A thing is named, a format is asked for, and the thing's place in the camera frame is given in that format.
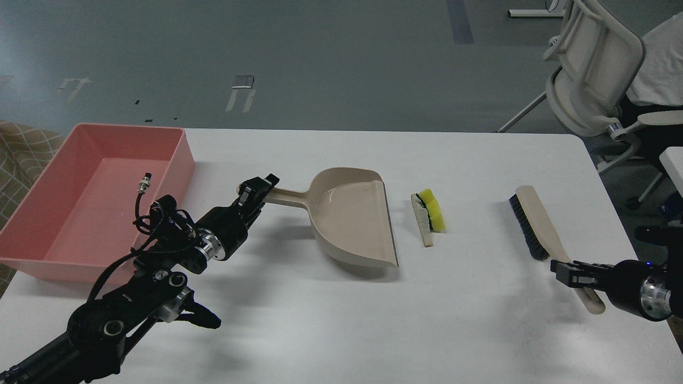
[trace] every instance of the chair wheel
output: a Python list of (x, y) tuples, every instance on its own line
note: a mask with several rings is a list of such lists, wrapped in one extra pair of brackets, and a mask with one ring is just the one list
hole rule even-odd
[(640, 208), (641, 205), (643, 205), (643, 203), (639, 202), (637, 197), (632, 197), (626, 200), (626, 207), (630, 210), (636, 210)]

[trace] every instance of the scrub brush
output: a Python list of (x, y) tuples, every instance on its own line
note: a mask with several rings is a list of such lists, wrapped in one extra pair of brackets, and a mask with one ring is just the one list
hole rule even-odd
[[(559, 235), (546, 212), (536, 190), (531, 185), (523, 185), (510, 198), (522, 232), (527, 240), (531, 256), (536, 260), (551, 257), (560, 262), (572, 262), (562, 247)], [(601, 314), (605, 310), (604, 303), (593, 288), (575, 288), (583, 305), (592, 314)]]
[(434, 244), (431, 232), (444, 232), (446, 229), (438, 201), (431, 189), (425, 189), (420, 193), (410, 195), (410, 202), (413, 205), (422, 243), (425, 247), (431, 247)]

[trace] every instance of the white cloth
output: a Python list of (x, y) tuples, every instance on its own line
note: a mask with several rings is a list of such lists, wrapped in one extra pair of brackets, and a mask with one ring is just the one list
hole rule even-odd
[(643, 37), (645, 61), (626, 91), (636, 105), (683, 105), (683, 12)]

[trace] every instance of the screw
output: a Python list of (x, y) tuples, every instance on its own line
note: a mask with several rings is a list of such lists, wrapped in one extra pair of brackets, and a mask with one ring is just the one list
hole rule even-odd
[(124, 323), (121, 320), (110, 320), (104, 324), (104, 334), (107, 336), (116, 336), (123, 330)]
[(165, 269), (160, 269), (157, 272), (154, 272), (154, 279), (155, 280), (164, 280), (166, 276), (169, 275), (169, 271), (166, 271)]

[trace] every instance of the yellow sponge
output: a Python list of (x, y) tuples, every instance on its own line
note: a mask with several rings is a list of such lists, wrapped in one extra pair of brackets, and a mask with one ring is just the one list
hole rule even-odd
[(424, 191), (417, 193), (417, 197), (422, 200), (429, 213), (429, 224), (433, 232), (443, 232), (446, 230), (446, 223), (443, 221), (441, 215), (441, 207), (438, 206), (438, 201), (431, 189), (427, 188)]

